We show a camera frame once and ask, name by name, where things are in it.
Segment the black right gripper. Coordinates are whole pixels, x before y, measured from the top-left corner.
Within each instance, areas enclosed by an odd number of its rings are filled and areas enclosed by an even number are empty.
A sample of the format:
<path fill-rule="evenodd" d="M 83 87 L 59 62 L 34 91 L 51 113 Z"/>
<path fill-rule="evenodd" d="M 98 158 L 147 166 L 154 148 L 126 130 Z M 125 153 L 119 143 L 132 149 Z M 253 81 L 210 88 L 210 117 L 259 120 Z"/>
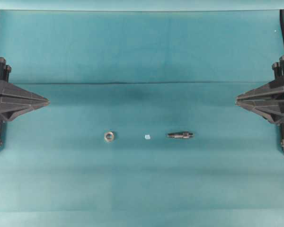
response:
<path fill-rule="evenodd" d="M 275 62 L 272 70 L 275 80 L 237 96 L 236 105 L 262 116 L 272 124 L 280 124 L 281 145 L 284 151 L 284 79 L 278 79 L 284 77 L 284 60 L 280 58 L 279 62 Z M 277 100 L 252 100 L 272 95 L 277 95 Z"/>

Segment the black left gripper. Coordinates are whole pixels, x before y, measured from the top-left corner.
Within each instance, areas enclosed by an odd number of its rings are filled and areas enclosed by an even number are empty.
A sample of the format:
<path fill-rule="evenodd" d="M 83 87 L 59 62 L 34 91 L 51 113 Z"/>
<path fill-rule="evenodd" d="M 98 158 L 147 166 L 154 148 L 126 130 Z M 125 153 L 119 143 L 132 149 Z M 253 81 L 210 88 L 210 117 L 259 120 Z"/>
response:
<path fill-rule="evenodd" d="M 6 65 L 4 58 L 0 58 L 0 97 L 41 101 L 41 103 L 30 105 L 0 104 L 0 146 L 2 145 L 1 136 L 4 122 L 13 121 L 21 115 L 43 108 L 50 104 L 48 99 L 17 87 L 12 83 L 8 83 L 10 72 L 11 67 Z"/>

